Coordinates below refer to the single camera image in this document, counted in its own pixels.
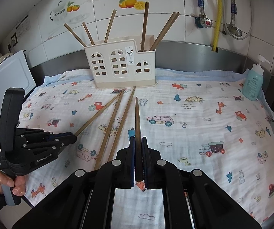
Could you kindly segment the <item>person's left hand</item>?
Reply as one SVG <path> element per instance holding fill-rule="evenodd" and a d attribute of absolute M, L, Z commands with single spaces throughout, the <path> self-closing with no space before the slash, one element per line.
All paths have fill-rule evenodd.
<path fill-rule="evenodd" d="M 0 171 L 0 194 L 3 193 L 2 185 L 13 188 L 12 193 L 15 196 L 23 196 L 26 192 L 26 176 L 17 176 L 13 180 Z"/>

